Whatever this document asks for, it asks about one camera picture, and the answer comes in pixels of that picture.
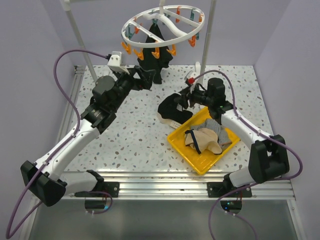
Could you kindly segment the beige underwear navy trim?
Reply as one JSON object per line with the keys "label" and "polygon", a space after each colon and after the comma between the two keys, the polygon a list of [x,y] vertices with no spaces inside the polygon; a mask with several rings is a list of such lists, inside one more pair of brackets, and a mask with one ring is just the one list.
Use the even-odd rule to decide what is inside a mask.
{"label": "beige underwear navy trim", "polygon": [[223,152],[222,148],[218,144],[217,134],[210,129],[190,129],[185,131],[184,134],[185,146],[191,147],[192,149],[196,150],[199,155],[205,150],[208,150],[215,155],[220,155]]}

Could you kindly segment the plain black underwear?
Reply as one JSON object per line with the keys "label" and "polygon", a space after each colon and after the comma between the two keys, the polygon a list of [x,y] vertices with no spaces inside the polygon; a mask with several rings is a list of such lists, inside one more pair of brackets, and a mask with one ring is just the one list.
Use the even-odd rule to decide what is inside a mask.
{"label": "plain black underwear", "polygon": [[193,116],[191,111],[178,109],[178,103],[175,102],[178,97],[180,97],[179,94],[173,93],[159,104],[157,117],[162,124],[170,126],[173,123],[178,123],[182,125]]}

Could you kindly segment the grey striped underwear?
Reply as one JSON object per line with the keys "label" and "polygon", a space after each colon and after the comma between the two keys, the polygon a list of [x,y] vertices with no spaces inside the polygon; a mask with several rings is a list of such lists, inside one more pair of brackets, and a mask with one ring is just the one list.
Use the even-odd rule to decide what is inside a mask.
{"label": "grey striped underwear", "polygon": [[203,123],[198,124],[198,125],[192,125],[190,127],[191,130],[196,130],[196,131],[203,129],[203,128],[212,130],[217,134],[218,144],[221,147],[230,145],[232,143],[224,126],[220,125],[216,120],[214,120],[212,118],[207,118]]}

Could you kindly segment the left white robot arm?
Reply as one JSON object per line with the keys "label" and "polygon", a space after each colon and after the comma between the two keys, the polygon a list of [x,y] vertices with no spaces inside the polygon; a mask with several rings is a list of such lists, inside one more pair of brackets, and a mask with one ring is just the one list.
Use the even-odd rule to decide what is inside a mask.
{"label": "left white robot arm", "polygon": [[149,90],[155,70],[144,70],[139,65],[127,72],[100,77],[92,89],[89,106],[79,117],[79,122],[46,156],[20,167],[25,186],[43,204],[51,207],[65,195],[89,192],[99,196],[104,190],[104,180],[97,172],[86,170],[74,180],[63,172],[71,161],[93,140],[101,135],[116,119],[117,110],[130,91]]}

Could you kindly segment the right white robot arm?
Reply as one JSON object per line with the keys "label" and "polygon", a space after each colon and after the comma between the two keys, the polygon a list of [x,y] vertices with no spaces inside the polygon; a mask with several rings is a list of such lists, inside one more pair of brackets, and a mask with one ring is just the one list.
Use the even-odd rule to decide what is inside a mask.
{"label": "right white robot arm", "polygon": [[231,172],[223,178],[223,192],[235,196],[241,187],[261,184],[280,177],[290,170],[285,140],[281,135],[272,136],[246,121],[235,106],[226,100],[225,85],[220,78],[211,78],[207,89],[195,86],[181,90],[174,101],[184,109],[200,104],[208,108],[212,119],[235,133],[250,149],[247,167]]}

